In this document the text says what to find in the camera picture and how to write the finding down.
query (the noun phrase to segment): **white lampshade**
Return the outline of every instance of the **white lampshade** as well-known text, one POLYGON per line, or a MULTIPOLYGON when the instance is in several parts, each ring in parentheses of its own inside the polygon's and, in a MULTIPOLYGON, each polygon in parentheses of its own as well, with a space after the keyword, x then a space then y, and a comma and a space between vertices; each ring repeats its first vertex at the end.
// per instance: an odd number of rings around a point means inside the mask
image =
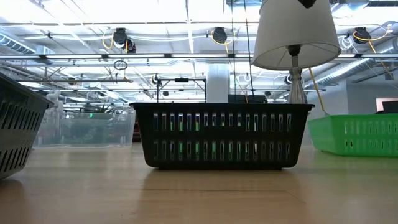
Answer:
POLYGON ((266 0, 260 15, 253 61, 257 67, 290 70, 288 45, 301 45, 300 68, 327 63, 341 52, 329 0, 317 0, 310 9, 298 0, 266 0))

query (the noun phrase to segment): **black cord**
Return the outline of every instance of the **black cord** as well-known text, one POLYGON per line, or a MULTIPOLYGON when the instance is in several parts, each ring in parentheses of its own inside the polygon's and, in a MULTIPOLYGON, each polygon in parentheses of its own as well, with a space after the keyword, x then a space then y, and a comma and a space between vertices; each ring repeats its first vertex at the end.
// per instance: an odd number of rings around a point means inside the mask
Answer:
POLYGON ((247 32, 247 35, 248 35, 248 54, 249 54, 251 92, 252 92, 253 99, 254 99, 254 87, 253 87, 253 79, 252 79, 252 75, 251 75, 250 40, 249 40, 248 17, 247 17, 247 12, 246 12, 246 0, 243 0, 243 5, 244 5, 244 13, 246 14, 246 32, 247 32))
POLYGON ((234 55, 234 90, 235 90, 235 103, 236 103, 236 69, 235 69, 235 33, 234 33, 234 1, 231 1, 231 18, 232 18, 232 53, 234 55))

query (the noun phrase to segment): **lamp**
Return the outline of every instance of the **lamp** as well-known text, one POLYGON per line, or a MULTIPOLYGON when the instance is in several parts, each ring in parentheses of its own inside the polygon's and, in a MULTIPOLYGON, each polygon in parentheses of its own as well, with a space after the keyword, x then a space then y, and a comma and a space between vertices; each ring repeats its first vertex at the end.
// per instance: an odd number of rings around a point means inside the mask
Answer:
POLYGON ((300 1, 266 0, 260 10, 253 65, 291 70, 290 103, 306 103, 301 71, 341 53, 328 0, 307 9, 300 1))

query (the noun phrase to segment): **clear plastic bin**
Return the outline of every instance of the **clear plastic bin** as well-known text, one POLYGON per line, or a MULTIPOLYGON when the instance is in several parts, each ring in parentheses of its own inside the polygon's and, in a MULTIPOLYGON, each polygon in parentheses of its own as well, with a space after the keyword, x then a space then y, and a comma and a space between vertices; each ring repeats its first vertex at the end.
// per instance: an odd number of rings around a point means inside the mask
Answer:
POLYGON ((34 147, 131 146, 135 111, 129 114, 67 113, 56 119, 46 114, 34 147))

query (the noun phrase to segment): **plastic container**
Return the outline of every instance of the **plastic container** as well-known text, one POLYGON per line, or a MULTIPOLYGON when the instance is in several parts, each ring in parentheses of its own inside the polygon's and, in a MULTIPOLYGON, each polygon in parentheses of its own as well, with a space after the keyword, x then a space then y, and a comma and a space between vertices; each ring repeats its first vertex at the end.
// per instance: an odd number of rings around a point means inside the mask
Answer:
POLYGON ((0 179, 24 168, 51 101, 0 75, 0 179))
POLYGON ((318 150, 341 156, 398 157, 398 114, 326 116, 308 125, 318 150))
POLYGON ((66 118, 46 115, 35 147, 109 147, 132 144, 135 111, 129 114, 67 113, 66 118))
POLYGON ((299 157, 313 105, 133 103, 146 163, 164 169, 280 169, 299 157))

